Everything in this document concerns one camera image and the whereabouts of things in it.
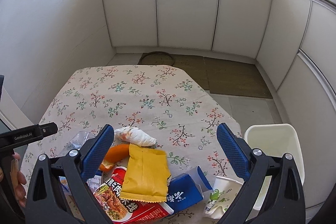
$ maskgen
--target blue gripper pad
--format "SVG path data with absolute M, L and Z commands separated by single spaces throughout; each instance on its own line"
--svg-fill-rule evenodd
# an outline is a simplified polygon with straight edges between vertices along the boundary
M 225 123 L 221 123 L 217 127 L 217 140 L 228 158 L 234 172 L 239 178 L 247 181 L 250 178 L 249 161 L 235 139 L 238 138 L 234 136 Z
M 87 181 L 93 178 L 103 161 L 106 153 L 111 147 L 114 140 L 114 130 L 109 124 L 105 125 L 94 139 L 87 140 L 87 142 L 94 142 L 85 157 L 82 159 L 82 173 L 81 178 Z

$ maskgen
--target white trash bin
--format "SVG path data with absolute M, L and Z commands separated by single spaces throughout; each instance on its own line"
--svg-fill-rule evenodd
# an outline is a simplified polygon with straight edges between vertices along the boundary
M 244 140 L 253 148 L 260 148 L 266 155 L 282 157 L 285 153 L 291 153 L 295 159 L 300 174 L 301 183 L 305 182 L 305 168 L 299 138 L 294 127 L 288 123 L 282 124 L 261 124 L 250 126 L 244 135 Z M 265 178 L 254 210 L 259 211 L 267 194 L 271 176 Z

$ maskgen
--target kitchen cabinet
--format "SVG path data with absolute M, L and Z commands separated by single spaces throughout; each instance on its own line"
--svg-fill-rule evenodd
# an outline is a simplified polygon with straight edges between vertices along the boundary
M 335 94 L 318 68 L 299 51 L 278 95 L 300 141 L 308 208 L 324 202 L 335 184 Z
M 113 47 L 158 45 L 155 0 L 103 1 Z
M 277 90 L 285 78 L 305 33 L 310 0 L 272 0 L 257 61 Z
M 256 58 L 271 0 L 219 0 L 213 51 Z
M 301 48 L 336 90 L 336 8 L 313 0 Z
M 159 46 L 211 50 L 218 0 L 157 0 Z

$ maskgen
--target floral tablecloth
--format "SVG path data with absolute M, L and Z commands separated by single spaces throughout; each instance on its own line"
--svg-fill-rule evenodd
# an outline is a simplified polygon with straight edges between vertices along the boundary
M 97 134 L 105 124 L 139 127 L 167 153 L 172 176 L 200 165 L 213 185 L 215 176 L 239 181 L 216 139 L 226 122 L 241 136 L 239 124 L 183 70 L 170 66 L 111 66 L 77 70 L 53 99 L 40 124 L 55 122 L 58 133 L 30 144 L 21 170 L 27 185 L 40 154 L 56 157 L 79 132 Z M 216 223 L 203 218 L 202 202 L 163 223 Z

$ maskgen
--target yellow wrapper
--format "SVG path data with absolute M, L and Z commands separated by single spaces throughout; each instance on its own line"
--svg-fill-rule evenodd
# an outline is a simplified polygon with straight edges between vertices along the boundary
M 129 161 L 120 198 L 143 201 L 167 201 L 170 171 L 165 151 L 129 145 Z

